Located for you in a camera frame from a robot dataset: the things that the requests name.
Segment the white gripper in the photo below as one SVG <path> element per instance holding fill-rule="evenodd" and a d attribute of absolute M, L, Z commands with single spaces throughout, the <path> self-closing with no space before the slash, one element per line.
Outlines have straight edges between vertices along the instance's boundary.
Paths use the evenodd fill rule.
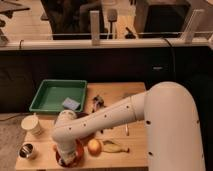
<path fill-rule="evenodd" d="M 75 143 L 62 143 L 57 145 L 58 153 L 65 164 L 69 164 L 74 161 L 77 156 L 76 148 L 77 145 Z"/>

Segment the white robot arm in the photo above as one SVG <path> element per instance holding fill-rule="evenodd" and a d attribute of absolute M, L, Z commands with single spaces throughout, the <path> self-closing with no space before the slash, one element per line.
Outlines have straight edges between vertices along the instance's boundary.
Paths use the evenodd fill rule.
<path fill-rule="evenodd" d="M 199 115 L 190 92 L 176 82 L 160 82 L 80 119 L 61 113 L 52 139 L 61 157 L 76 140 L 98 130 L 143 120 L 149 171 L 206 171 Z"/>

